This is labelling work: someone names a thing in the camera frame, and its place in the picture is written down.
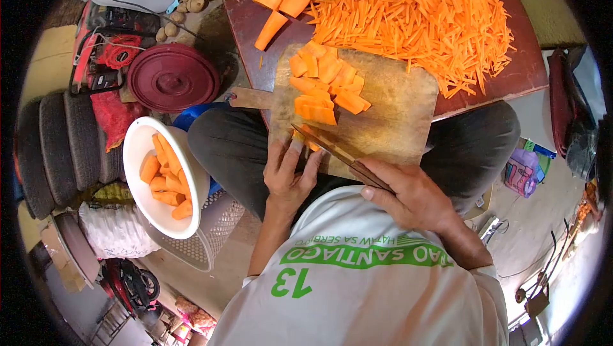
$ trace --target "stack of tires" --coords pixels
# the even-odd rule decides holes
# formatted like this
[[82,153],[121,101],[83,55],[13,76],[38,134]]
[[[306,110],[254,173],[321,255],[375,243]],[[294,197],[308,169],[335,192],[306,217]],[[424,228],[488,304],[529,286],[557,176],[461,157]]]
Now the stack of tires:
[[15,169],[33,218],[44,219],[98,183],[125,181],[123,146],[105,150],[88,96],[31,100],[17,120]]

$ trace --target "cutting board handle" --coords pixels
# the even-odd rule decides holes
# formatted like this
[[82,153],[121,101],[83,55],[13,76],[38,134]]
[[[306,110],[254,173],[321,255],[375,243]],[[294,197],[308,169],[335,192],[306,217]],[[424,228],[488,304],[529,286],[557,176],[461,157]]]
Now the cutting board handle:
[[272,92],[251,88],[232,87],[227,99],[231,106],[238,108],[270,109]]

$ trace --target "white laundry basket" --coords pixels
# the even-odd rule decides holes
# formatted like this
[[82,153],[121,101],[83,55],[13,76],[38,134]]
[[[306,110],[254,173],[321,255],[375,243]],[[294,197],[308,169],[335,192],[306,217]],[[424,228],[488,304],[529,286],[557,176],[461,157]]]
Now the white laundry basket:
[[234,201],[225,191],[213,193],[202,208],[200,227],[188,239],[167,237],[146,219],[142,225],[147,234],[162,249],[179,258],[188,265],[203,272],[214,267],[214,260],[234,227],[243,216],[245,208]]

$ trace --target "printed number 13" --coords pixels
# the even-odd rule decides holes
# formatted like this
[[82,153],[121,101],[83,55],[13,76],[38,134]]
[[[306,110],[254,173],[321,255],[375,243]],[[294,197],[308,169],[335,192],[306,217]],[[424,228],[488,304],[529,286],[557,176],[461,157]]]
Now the printed number 13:
[[[294,293],[292,294],[292,298],[301,298],[307,294],[309,294],[313,289],[310,286],[303,288],[305,279],[307,277],[308,269],[300,270],[300,275],[298,275],[298,280],[296,281],[296,285],[294,287]],[[283,297],[287,293],[289,293],[288,289],[279,289],[283,285],[285,285],[285,277],[296,275],[296,271],[291,267],[286,267],[283,269],[279,275],[276,277],[276,284],[272,286],[272,290],[270,293],[275,297]]]

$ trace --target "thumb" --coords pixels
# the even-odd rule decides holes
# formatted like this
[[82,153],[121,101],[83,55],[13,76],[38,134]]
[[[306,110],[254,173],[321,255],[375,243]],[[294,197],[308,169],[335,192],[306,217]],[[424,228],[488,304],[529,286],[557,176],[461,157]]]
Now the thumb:
[[385,189],[364,187],[360,192],[362,197],[373,204],[379,205],[396,221],[406,219],[410,215],[408,209],[392,193]]

